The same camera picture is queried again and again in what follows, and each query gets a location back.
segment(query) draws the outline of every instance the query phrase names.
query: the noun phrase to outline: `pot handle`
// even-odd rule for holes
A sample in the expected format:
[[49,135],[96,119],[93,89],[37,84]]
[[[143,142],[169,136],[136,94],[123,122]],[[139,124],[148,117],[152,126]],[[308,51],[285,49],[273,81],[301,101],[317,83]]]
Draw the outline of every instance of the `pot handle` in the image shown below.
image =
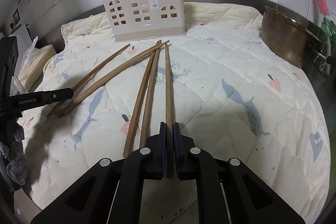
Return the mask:
[[331,57],[331,56],[328,56],[327,57],[327,63],[336,67],[336,58],[335,57]]

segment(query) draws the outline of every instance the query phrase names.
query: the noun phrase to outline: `beige plastic basket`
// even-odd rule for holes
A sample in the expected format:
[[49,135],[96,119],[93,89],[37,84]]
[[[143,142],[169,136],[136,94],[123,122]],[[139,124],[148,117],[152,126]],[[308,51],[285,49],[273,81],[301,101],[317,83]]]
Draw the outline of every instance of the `beige plastic basket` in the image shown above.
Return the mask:
[[116,41],[185,34],[183,0],[103,0]]

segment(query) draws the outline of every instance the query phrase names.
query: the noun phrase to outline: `chopstick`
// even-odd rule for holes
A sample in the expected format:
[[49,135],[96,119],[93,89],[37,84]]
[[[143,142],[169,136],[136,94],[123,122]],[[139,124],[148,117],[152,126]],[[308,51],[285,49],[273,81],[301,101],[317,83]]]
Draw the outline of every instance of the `chopstick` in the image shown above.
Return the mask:
[[155,56],[154,56],[154,60],[153,60],[152,68],[151,68],[151,75],[150,75],[149,82],[148,82],[148,90],[147,90],[147,96],[146,96],[146,102],[145,102],[145,109],[143,111],[139,148],[145,147],[146,140],[148,137],[159,57],[160,57],[160,49],[158,48],[155,51]]
[[174,156],[173,156],[173,115],[174,115],[174,103],[172,88],[173,83],[171,79],[171,65],[169,48],[165,46],[166,53],[166,176],[172,178],[174,176]]
[[[81,85],[83,85],[92,75],[100,71],[107,63],[109,63],[112,59],[114,59],[117,55],[119,55],[121,52],[123,52],[125,49],[127,49],[131,44],[127,44],[126,46],[122,47],[120,50],[117,50],[114,54],[110,55],[108,58],[106,58],[102,63],[100,63],[98,66],[96,66],[93,70],[91,70],[85,77],[83,77],[73,88],[73,92],[78,90]],[[56,110],[58,110],[61,105],[63,105],[65,101],[58,102],[57,105],[49,112],[47,117],[50,115],[53,115]]]
[[94,91],[96,91],[101,86],[105,85],[108,81],[110,81],[114,76],[118,75],[122,71],[126,70],[127,68],[133,66],[137,62],[139,62],[141,59],[146,57],[151,52],[155,51],[158,48],[161,48],[163,45],[167,44],[169,42],[166,41],[162,43],[161,45],[156,45],[153,47],[150,47],[149,49],[139,53],[138,55],[134,56],[130,60],[126,61],[125,63],[119,65],[114,70],[109,72],[107,75],[100,78],[96,83],[91,85],[88,89],[86,89],[84,92],[80,93],[75,99],[70,102],[65,109],[63,110],[63,114],[68,114],[73,108],[75,108],[77,105],[79,105],[86,97],[88,97],[90,94],[92,94]]
[[140,84],[138,96],[137,96],[136,101],[135,101],[135,105],[134,105],[133,113],[132,113],[132,118],[131,118],[131,121],[129,123],[126,142],[125,142],[125,147],[124,147],[124,153],[123,153],[124,158],[127,158],[128,155],[133,151],[134,138],[135,138],[135,134],[136,134],[136,127],[137,127],[137,124],[138,124],[138,121],[139,121],[139,114],[140,114],[140,111],[141,111],[141,103],[143,101],[143,97],[144,97],[144,94],[146,92],[148,77],[149,77],[149,74],[151,73],[151,70],[152,70],[152,64],[153,64],[155,52],[151,53],[151,57],[149,58],[146,70],[143,74],[143,78],[142,78],[142,81],[141,81],[141,84]]

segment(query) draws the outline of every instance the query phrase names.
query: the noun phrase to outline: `white quilted blanket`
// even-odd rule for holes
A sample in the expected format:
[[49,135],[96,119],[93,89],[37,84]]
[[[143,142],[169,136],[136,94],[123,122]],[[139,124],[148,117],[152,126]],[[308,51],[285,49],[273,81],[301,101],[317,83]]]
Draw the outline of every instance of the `white quilted blanket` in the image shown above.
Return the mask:
[[[262,15],[251,7],[185,4],[187,35],[162,38],[171,42],[176,121],[183,135],[215,158],[245,162],[313,223],[329,189],[325,119],[303,71],[276,56],[260,38],[261,21]],[[114,41],[105,13],[68,23],[62,34],[65,50],[46,64],[38,90],[73,87],[126,44]],[[85,88],[155,42],[130,42]],[[24,112],[19,123],[25,129],[31,198],[37,206],[45,208],[101,158],[122,158],[127,121],[147,62],[128,68],[60,119],[45,118],[51,106]],[[164,100],[162,51],[151,135],[165,120]],[[169,205],[157,202],[159,194]],[[197,223],[196,198],[194,182],[145,183],[141,223]]]

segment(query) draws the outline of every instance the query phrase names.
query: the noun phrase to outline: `clear plastic bag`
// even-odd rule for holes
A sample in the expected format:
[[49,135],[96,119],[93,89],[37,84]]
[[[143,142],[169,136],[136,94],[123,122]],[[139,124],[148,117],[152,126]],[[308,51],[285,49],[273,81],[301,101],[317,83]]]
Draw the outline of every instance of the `clear plastic bag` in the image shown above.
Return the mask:
[[38,52],[38,49],[35,48],[37,39],[38,36],[34,38],[31,47],[23,55],[20,71],[24,70],[31,63],[30,61],[34,59],[34,55],[36,55],[36,53]]

